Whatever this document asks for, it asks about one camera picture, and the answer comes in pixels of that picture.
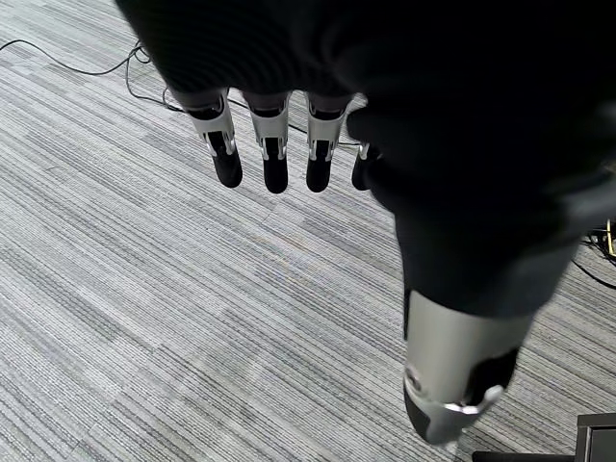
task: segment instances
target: black cable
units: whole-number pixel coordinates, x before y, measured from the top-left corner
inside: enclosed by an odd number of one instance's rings
[[[78,69],[77,67],[73,67],[72,65],[68,65],[63,63],[60,60],[57,60],[56,58],[54,58],[53,56],[51,56],[49,53],[47,53],[45,50],[43,50],[42,48],[40,48],[37,45],[34,45],[33,43],[31,43],[28,40],[23,40],[21,38],[18,38],[17,40],[11,40],[7,43],[5,43],[4,45],[0,46],[0,51],[4,50],[5,48],[8,48],[11,45],[15,45],[16,43],[25,43],[26,45],[30,45],[33,48],[36,48],[39,52],[41,52],[43,55],[45,55],[47,58],[49,58],[51,61],[53,61],[54,63],[56,63],[57,65],[64,67],[68,70],[72,70],[73,72],[77,72],[78,74],[84,74],[84,75],[91,75],[91,76],[100,76],[100,75],[107,75],[107,74],[111,74],[112,72],[114,72],[115,70],[119,69],[120,67],[122,67],[125,63],[128,63],[129,60],[133,57],[133,55],[136,53],[136,50],[138,49],[138,46],[135,45],[133,47],[133,49],[131,50],[131,52],[128,54],[128,56],[122,60],[120,63],[116,64],[114,67],[112,67],[111,69],[107,69],[107,70],[102,70],[100,72],[90,72],[88,70],[83,70],[83,69]]]
[[[165,99],[165,94],[167,93],[167,89],[168,87],[165,87],[165,90],[163,91],[163,101],[160,101],[158,99],[152,98],[150,96],[146,96],[143,94],[136,94],[133,89],[131,88],[131,82],[130,82],[130,67],[131,67],[131,58],[133,56],[129,56],[127,61],[126,61],[126,68],[124,69],[124,83],[126,84],[126,89],[128,90],[128,92],[131,94],[131,96],[133,96],[134,98],[143,100],[143,101],[150,101],[152,103],[158,104],[159,106],[163,106],[166,109],[169,109],[170,111],[174,111],[175,113],[183,113],[184,110],[181,108],[178,108],[176,106],[173,106],[171,104],[167,103],[167,100]]]
[[[573,263],[574,265],[576,265],[576,267],[579,268],[580,271],[582,271],[584,274],[586,274],[588,277],[590,277],[592,280],[598,282],[599,284],[601,284],[602,286],[607,287],[608,289],[612,289],[614,291],[616,291],[616,285],[614,284],[610,284],[609,282],[605,282],[603,281],[600,277],[596,276],[595,274],[593,274],[592,272],[590,272],[588,269],[586,269],[585,267],[583,267],[582,265],[580,265],[577,261],[572,260],[571,263]]]

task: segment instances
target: robotic hand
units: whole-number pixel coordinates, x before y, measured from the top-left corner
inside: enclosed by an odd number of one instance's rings
[[[242,180],[230,87],[273,193],[288,181],[290,91],[306,94],[313,192],[348,102],[367,97],[347,120],[363,143],[353,184],[396,216],[406,408],[428,443],[458,438],[503,394],[580,235],[616,212],[602,169],[616,146],[611,16],[543,0],[117,3],[229,188]]]

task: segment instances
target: cable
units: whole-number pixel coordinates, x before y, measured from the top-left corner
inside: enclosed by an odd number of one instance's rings
[[[614,284],[610,284],[609,282],[605,282],[603,281],[600,277],[596,276],[595,274],[593,274],[592,272],[590,272],[588,269],[586,269],[585,267],[583,267],[581,264],[579,264],[577,261],[572,260],[571,263],[573,263],[574,265],[576,265],[576,267],[579,268],[580,271],[582,271],[584,274],[586,274],[588,277],[590,277],[592,280],[598,282],[599,284],[601,284],[602,286],[607,287],[608,289],[611,289],[613,291],[616,291],[616,285]]]
[[[54,58],[53,56],[51,56],[49,53],[47,53],[45,50],[43,50],[42,48],[40,48],[37,45],[34,45],[33,43],[31,43],[28,40],[23,40],[21,38],[18,38],[17,40],[11,40],[7,43],[5,43],[4,45],[0,46],[0,51],[4,50],[5,48],[8,48],[11,45],[15,45],[16,43],[25,43],[26,45],[30,45],[33,48],[36,48],[39,52],[41,52],[43,55],[45,55],[47,58],[49,58],[51,61],[53,61],[54,63],[56,63],[57,65],[64,67],[68,70],[72,70],[73,72],[77,72],[78,74],[84,74],[84,75],[91,75],[91,76],[100,76],[100,75],[107,75],[107,74],[111,74],[112,72],[114,72],[115,70],[119,69],[120,67],[122,67],[125,63],[128,63],[130,61],[130,59],[133,57],[133,55],[135,54],[138,46],[135,45],[135,47],[133,47],[133,49],[131,50],[131,52],[128,54],[128,56],[122,60],[120,63],[116,64],[114,67],[112,67],[111,69],[107,69],[107,70],[102,70],[100,72],[90,72],[88,70],[83,70],[83,69],[78,69],[77,67],[73,67],[72,65],[68,65],[63,63],[60,60],[57,60],[56,58]]]

